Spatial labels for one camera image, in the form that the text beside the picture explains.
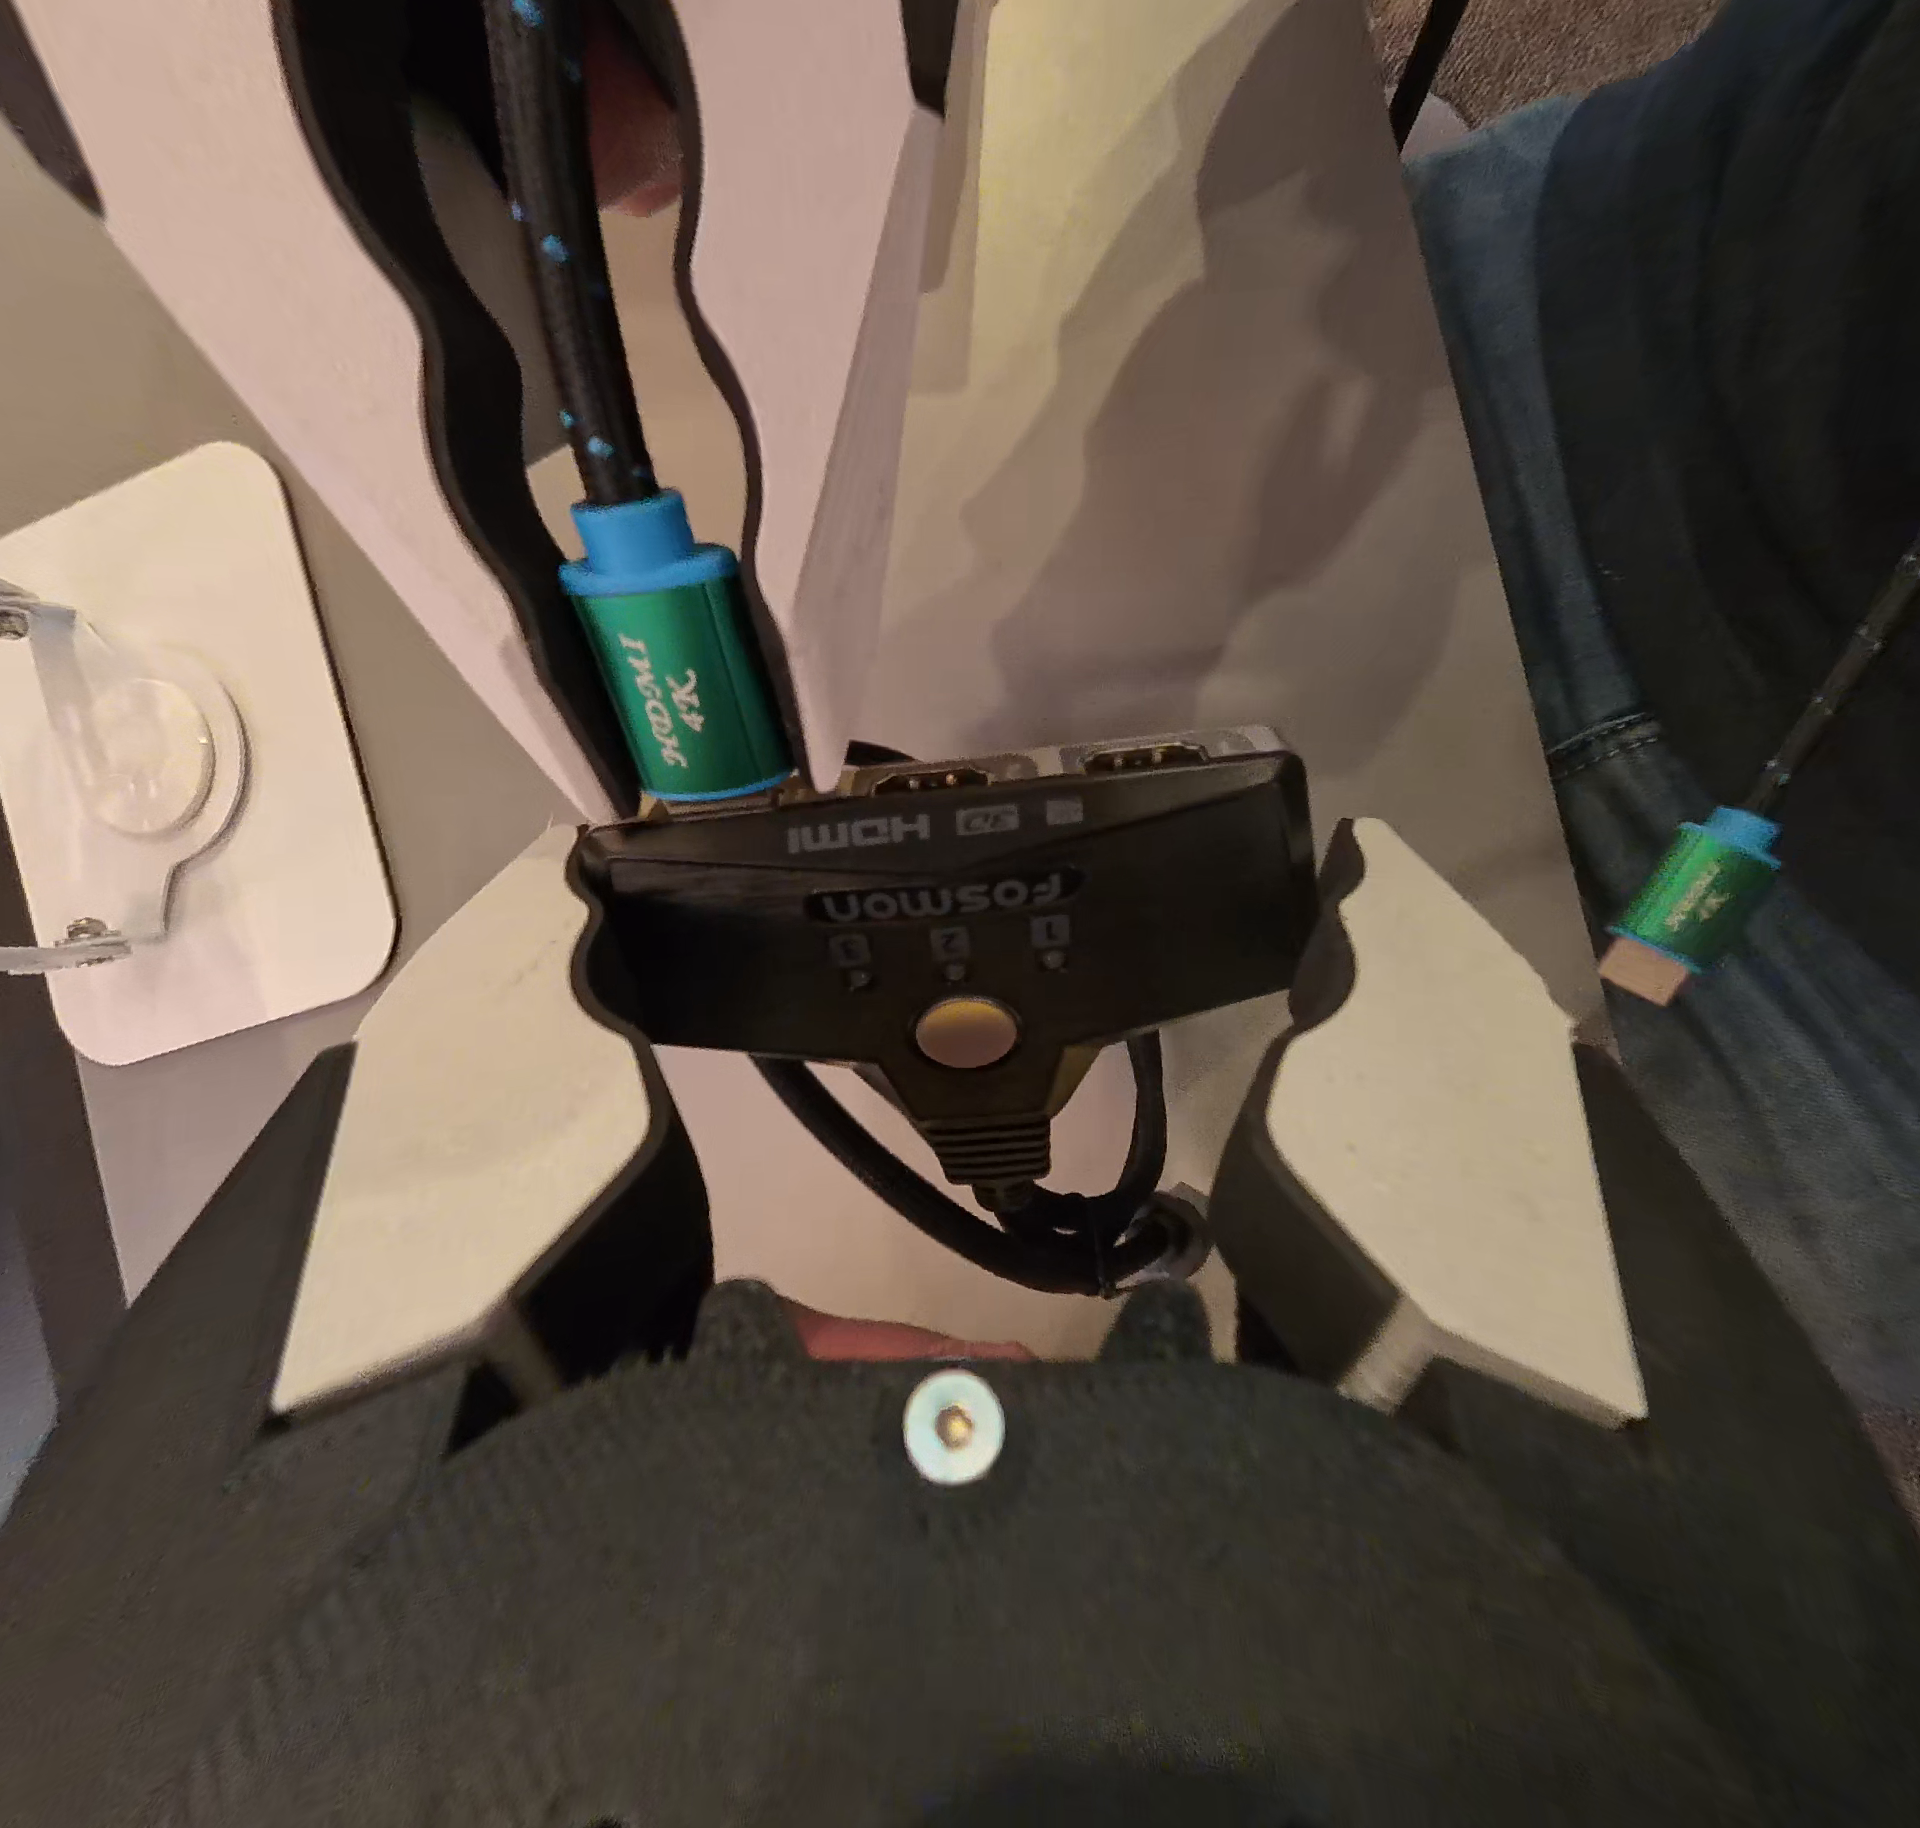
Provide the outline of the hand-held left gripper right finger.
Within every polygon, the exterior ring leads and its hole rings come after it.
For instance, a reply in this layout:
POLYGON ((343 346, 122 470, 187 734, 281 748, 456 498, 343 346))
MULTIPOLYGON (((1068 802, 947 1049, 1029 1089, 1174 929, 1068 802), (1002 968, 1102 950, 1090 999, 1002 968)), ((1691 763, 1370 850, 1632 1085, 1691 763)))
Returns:
POLYGON ((1590 1426, 1642 1421, 1573 1020, 1378 820, 1336 828, 1317 896, 1216 1173, 1246 1313, 1378 1412, 1461 1369, 1590 1426))

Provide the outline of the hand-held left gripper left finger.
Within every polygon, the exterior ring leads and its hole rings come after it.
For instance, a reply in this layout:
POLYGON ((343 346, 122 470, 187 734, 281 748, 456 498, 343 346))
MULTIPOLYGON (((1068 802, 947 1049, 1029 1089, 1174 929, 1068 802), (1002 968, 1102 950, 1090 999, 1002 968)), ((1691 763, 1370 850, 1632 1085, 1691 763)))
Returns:
POLYGON ((579 992, 579 835, 542 831, 366 1009, 274 1414, 468 1359, 518 1403, 563 1389, 526 1299, 665 1128, 652 1059, 579 992))

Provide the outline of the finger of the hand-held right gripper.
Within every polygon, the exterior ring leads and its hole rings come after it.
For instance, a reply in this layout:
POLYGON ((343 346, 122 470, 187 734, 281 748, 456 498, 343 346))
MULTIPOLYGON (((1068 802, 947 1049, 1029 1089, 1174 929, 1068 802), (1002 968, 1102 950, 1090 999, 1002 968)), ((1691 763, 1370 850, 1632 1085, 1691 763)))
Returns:
POLYGON ((407 0, 9 0, 107 237, 541 771, 637 766, 526 474, 510 337, 436 221, 407 0))
POLYGON ((681 110, 675 281, 746 472, 790 726, 853 726, 916 370, 963 0, 618 0, 681 110))

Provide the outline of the black hdmi switch box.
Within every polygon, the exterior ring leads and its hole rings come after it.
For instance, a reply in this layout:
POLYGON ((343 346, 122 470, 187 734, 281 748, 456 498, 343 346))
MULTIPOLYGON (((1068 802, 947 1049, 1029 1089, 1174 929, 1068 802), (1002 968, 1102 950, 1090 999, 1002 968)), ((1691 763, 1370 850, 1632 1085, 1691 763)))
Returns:
POLYGON ((1161 1032, 1290 989, 1306 761, 1265 726, 922 763, 590 828, 580 973, 652 1049, 739 1054, 876 1201, 991 1276, 1186 1276, 1161 1032))

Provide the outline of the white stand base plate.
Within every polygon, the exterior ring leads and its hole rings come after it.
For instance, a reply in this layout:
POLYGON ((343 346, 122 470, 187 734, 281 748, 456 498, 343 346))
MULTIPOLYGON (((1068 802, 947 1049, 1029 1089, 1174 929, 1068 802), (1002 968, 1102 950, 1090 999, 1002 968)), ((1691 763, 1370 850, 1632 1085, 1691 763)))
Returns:
POLYGON ((397 903, 276 472, 189 451, 4 535, 2 574, 4 976, 107 1068, 369 990, 397 903))

